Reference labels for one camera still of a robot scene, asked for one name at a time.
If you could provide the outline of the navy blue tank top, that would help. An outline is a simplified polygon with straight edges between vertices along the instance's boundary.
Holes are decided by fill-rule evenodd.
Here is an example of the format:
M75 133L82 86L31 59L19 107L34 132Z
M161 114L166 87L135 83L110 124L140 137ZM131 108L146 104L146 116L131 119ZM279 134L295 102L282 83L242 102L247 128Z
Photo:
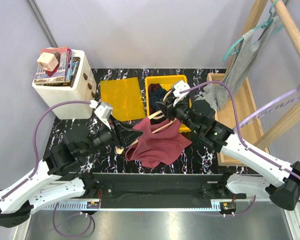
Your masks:
M148 86L149 115L160 110L160 108L156 105L156 102L162 102L167 93L168 91L162 88L159 83L151 83Z

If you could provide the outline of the maroon tank top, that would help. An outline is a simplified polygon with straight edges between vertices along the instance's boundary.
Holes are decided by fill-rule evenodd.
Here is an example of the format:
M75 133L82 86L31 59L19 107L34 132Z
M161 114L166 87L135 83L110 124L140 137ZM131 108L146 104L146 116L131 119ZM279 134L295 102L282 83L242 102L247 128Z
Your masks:
M177 160L192 142L179 133L181 126L179 120L162 128L169 122L167 119L158 124L151 124L151 120L146 117L136 124L133 129L142 131L143 135L138 138L137 143L126 150L126 160L140 160L141 165L147 168L155 168L161 163L171 165Z

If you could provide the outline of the lavender plastic hanger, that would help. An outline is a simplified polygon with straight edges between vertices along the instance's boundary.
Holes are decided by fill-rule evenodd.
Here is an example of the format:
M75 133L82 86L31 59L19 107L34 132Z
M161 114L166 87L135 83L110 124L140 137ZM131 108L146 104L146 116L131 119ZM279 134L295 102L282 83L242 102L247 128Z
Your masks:
M243 119L238 125L239 129L244 126L254 123L256 120L264 117L267 114L270 114L280 108L283 108L289 104L294 104L300 101L300 84L296 88L289 90L288 92L280 95L279 97L271 100L267 104L263 105L245 119Z

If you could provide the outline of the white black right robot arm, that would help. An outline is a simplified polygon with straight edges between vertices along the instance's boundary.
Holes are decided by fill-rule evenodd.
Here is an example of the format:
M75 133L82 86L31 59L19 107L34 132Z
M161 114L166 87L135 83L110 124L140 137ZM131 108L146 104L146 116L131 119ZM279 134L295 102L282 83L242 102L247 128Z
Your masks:
M240 161L259 174L224 174L217 185L220 197L226 199L233 194L268 197L284 210L295 209L300 201L299 161L281 160L240 139L238 133L215 119L215 110L205 100L190 104L188 97L176 102L176 97L169 96L155 104L167 119L177 119L187 126L199 143Z

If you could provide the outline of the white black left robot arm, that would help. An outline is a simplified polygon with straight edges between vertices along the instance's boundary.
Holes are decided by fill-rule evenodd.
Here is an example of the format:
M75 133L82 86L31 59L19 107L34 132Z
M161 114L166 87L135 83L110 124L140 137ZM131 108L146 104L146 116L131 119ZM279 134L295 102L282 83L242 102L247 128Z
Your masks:
M24 223L41 209L71 198L94 198L98 184L92 173L78 177L50 189L44 187L83 165L83 158L99 148L114 144L127 148L140 136L130 124L112 120L92 134L86 126L67 131L60 144L46 151L37 168L10 187L0 190L0 226L12 228Z

